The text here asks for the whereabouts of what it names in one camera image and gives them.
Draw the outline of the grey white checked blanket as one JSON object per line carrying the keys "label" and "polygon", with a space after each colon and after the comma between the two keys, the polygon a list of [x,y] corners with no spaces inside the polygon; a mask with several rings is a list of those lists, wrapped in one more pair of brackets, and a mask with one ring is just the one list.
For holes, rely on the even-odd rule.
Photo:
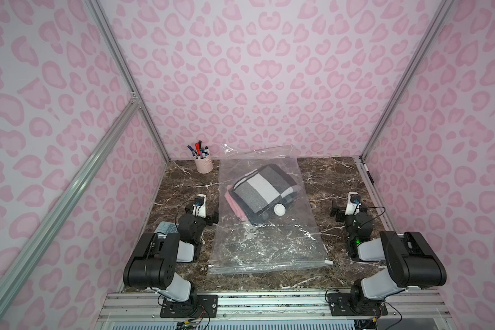
{"label": "grey white checked blanket", "polygon": [[273,211],[276,204],[283,204],[287,213],[301,190],[301,185],[280,166],[268,164],[241,177],[232,185],[230,194],[246,213],[248,222],[260,226],[278,217]]}

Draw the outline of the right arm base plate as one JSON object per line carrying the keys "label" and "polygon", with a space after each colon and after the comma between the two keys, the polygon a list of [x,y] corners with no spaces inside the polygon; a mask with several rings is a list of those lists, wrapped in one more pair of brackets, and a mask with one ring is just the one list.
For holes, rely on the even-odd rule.
{"label": "right arm base plate", "polygon": [[384,301],[369,300],[364,297],[355,297],[349,293],[331,292],[325,295],[332,316],[370,316],[379,318],[387,316]]}

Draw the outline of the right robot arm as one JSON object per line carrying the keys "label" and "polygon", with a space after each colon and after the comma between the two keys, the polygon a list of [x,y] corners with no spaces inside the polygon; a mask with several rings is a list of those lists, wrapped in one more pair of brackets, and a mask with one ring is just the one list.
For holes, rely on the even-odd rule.
{"label": "right robot arm", "polygon": [[388,314],[386,299],[411,287],[440,287],[447,281],[444,264],[420,232],[381,231],[372,239],[374,217],[362,205],[361,196],[349,193],[346,206],[332,203],[330,215],[346,230],[346,252],[352,261],[385,262],[386,268],[355,280],[349,293],[325,293],[332,316]]}

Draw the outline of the clear plastic vacuum bag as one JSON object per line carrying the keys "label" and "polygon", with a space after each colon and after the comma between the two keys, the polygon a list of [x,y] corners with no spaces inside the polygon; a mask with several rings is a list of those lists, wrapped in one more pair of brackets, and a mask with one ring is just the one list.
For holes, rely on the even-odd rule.
{"label": "clear plastic vacuum bag", "polygon": [[209,259],[218,275],[332,265],[291,146],[221,146],[219,222]]}

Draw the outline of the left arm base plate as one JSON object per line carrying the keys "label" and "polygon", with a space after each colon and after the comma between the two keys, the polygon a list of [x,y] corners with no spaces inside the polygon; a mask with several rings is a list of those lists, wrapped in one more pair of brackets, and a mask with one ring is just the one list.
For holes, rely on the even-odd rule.
{"label": "left arm base plate", "polygon": [[218,295],[198,294],[187,302],[160,302],[161,318],[215,318],[217,316]]}

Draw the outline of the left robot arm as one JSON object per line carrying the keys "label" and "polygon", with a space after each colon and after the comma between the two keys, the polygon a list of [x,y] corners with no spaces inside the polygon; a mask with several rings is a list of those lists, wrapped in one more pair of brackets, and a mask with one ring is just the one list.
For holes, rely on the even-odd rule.
{"label": "left robot arm", "polygon": [[122,275],[125,286],[150,289],[175,306],[197,306],[193,284],[176,272],[179,263],[198,260],[205,227],[219,222],[219,213],[198,217],[185,214],[179,218],[176,232],[144,233],[132,252]]}

